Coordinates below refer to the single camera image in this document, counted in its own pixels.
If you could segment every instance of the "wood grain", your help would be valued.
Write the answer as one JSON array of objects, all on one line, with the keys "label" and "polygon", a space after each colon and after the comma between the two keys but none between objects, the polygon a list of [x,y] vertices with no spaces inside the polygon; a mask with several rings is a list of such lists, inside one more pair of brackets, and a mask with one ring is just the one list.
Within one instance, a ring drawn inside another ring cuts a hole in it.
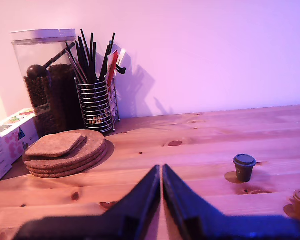
[{"label": "wood grain", "polygon": [[[0,181],[0,239],[49,214],[102,214],[100,202],[119,201],[155,164],[169,164],[226,215],[295,217],[300,105],[122,119],[106,140],[112,151],[105,160],[73,176],[34,177],[17,161]],[[239,153],[257,160],[246,183],[232,162]],[[181,239],[163,200],[146,239]]]}]

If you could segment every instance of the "clear plastic container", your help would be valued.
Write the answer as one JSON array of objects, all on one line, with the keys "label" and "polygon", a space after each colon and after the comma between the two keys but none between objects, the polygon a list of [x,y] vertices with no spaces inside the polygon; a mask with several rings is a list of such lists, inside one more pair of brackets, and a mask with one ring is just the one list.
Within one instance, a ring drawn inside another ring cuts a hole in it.
[{"label": "clear plastic container", "polygon": [[75,30],[40,29],[10,34],[36,114],[39,137],[84,128],[76,75],[66,53],[66,43],[74,46]]}]

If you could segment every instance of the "stack of cork coasters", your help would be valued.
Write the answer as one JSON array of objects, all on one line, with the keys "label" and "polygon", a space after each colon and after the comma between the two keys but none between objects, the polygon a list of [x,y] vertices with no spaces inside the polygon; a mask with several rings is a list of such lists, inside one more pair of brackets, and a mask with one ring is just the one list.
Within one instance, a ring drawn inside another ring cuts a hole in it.
[{"label": "stack of cork coasters", "polygon": [[26,168],[39,178],[61,178],[80,173],[107,153],[104,136],[93,130],[72,130],[46,135],[22,156]]}]

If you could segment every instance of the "metal utensil holder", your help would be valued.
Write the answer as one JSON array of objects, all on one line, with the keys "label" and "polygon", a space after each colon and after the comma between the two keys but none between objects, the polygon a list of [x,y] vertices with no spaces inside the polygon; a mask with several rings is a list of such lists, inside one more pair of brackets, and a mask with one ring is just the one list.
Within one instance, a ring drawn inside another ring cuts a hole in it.
[{"label": "metal utensil holder", "polygon": [[120,121],[115,78],[109,86],[105,81],[75,82],[85,127],[100,133],[115,132],[115,123]]}]

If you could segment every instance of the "black plastic object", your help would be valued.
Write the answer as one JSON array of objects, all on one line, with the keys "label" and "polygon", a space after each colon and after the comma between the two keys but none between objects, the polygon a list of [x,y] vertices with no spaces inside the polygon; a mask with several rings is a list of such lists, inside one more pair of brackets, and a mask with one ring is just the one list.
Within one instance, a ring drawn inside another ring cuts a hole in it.
[{"label": "black plastic object", "polygon": [[163,166],[163,194],[184,240],[300,240],[300,221],[279,215],[225,216],[168,165]]},{"label": "black plastic object", "polygon": [[161,199],[160,166],[101,216],[46,217],[24,224],[15,240],[139,240]]},{"label": "black plastic object", "polygon": [[257,161],[248,154],[238,154],[234,157],[233,162],[237,179],[244,183],[249,182]]}]

